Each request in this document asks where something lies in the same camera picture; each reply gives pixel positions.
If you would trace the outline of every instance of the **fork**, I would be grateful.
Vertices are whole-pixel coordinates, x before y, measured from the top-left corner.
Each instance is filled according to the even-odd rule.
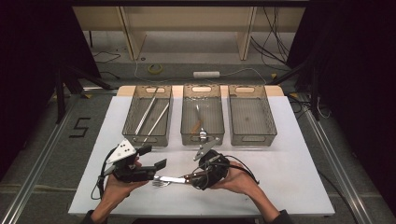
[[[170,181],[163,181],[160,179],[159,176],[154,176],[154,179],[151,181],[152,186],[158,187],[158,188],[162,188],[162,187],[166,187],[168,185],[171,184]]]

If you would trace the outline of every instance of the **table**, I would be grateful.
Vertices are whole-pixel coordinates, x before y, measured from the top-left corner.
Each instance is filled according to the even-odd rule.
[[[99,203],[91,199],[91,192],[106,154],[123,139],[121,130],[131,103],[127,90],[113,97],[106,118],[86,170],[78,186],[69,214],[84,216]],[[214,147],[224,155],[233,155],[243,161],[261,181],[260,187],[279,210],[290,214],[328,216],[334,214],[332,204],[318,176],[315,165],[304,142],[302,133],[285,96],[279,96],[279,87],[270,87],[278,95],[268,100],[277,128],[277,137],[270,147],[233,147],[230,143],[226,86],[222,89],[224,134],[222,146]],[[140,157],[144,165],[167,159],[167,166],[157,175],[180,176],[195,169],[192,160],[197,146],[181,144],[180,124],[182,86],[174,86],[174,104],[168,147],[153,149]],[[260,213],[246,195],[228,190],[205,191],[186,185],[169,185],[156,188],[147,184],[135,190],[112,215],[131,217],[259,217]]]

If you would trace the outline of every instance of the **metal basket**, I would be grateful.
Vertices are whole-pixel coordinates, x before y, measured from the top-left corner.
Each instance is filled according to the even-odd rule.
[[[271,146],[277,132],[263,85],[229,86],[233,146]]]
[[[133,146],[168,146],[172,86],[136,86],[122,134]]]
[[[201,145],[216,137],[222,144],[224,121],[221,106],[220,85],[183,86],[183,107],[181,119],[183,145]]]

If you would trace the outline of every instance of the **human hand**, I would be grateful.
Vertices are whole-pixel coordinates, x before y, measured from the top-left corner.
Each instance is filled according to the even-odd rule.
[[[230,161],[231,165],[243,168],[242,164]],[[213,185],[211,189],[227,189],[235,193],[249,195],[254,189],[259,189],[257,183],[244,171],[230,167],[227,176]]]
[[[230,161],[231,165],[243,168],[242,164]],[[244,171],[230,167],[227,176],[211,187],[212,189],[227,189],[235,193],[246,194],[257,206],[266,222],[272,222],[279,212],[257,185],[256,181]]]
[[[134,165],[136,165],[136,167],[141,167],[142,164],[137,160],[139,160],[138,157],[136,157]],[[147,183],[148,181],[124,183],[122,181],[119,181],[113,174],[111,174],[108,176],[105,192],[102,196],[102,201],[109,201],[115,204],[119,204],[126,197],[128,197],[131,191],[140,188]]]
[[[142,164],[138,162],[136,157],[134,165],[141,167]],[[148,181],[124,183],[119,181],[113,174],[108,176],[106,182],[105,192],[102,196],[101,202],[91,214],[93,223],[103,223],[111,211],[119,205],[134,189],[146,185]]]

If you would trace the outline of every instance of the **floor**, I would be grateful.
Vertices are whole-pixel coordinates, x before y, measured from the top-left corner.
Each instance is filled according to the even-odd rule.
[[[84,34],[89,43],[88,32]],[[259,43],[263,43],[267,35],[253,34]],[[293,34],[281,36],[289,49]],[[247,60],[240,61],[233,33],[151,32],[146,37],[137,61],[129,58],[121,32],[92,32],[92,42],[92,54],[102,72],[102,80],[114,87],[152,81],[169,84],[196,81],[191,79],[194,71],[220,71],[222,75],[229,75],[212,80],[220,83],[242,82],[241,77],[246,83],[269,82],[273,76],[282,76],[288,70],[287,66],[277,60],[264,58],[263,61],[262,55],[252,46]],[[274,38],[269,40],[266,48],[281,57]],[[161,64],[163,72],[159,75],[150,74],[147,69],[151,64]],[[294,82],[295,77],[280,84],[283,92],[293,92]],[[91,155],[111,97],[117,93],[101,91],[86,80],[81,80],[81,83],[86,88],[82,96],[67,94],[65,90],[69,116],[61,123],[63,126],[55,125],[56,98],[49,100],[48,108],[26,143],[26,149],[21,151],[0,183],[0,212],[5,215],[13,203],[20,203],[17,223],[81,221],[81,217],[67,214],[68,207]],[[306,100],[307,97],[305,93],[299,93],[298,96],[300,100]],[[337,121],[331,114],[329,116],[329,109],[323,108],[320,121],[316,122],[312,120],[307,107],[290,101],[313,161],[318,170],[329,179],[323,177],[322,182],[335,209],[335,215],[331,217],[293,216],[294,222],[355,223],[354,215],[360,223],[396,223],[395,216],[351,153]],[[325,106],[325,101],[321,102],[321,106]],[[89,129],[84,137],[72,138],[71,135],[83,134],[81,130],[74,129],[78,119],[81,119],[80,126]],[[328,141],[323,142],[319,136],[325,136]],[[49,145],[50,140],[56,144]],[[31,182],[33,186],[30,194],[16,202],[21,189],[27,188],[27,182],[34,172],[38,176]],[[347,197],[349,205],[358,203],[357,206],[361,208],[352,206],[351,212],[333,185]],[[129,217],[112,217],[108,223],[132,221],[134,220]],[[139,219],[135,223],[150,222]]]

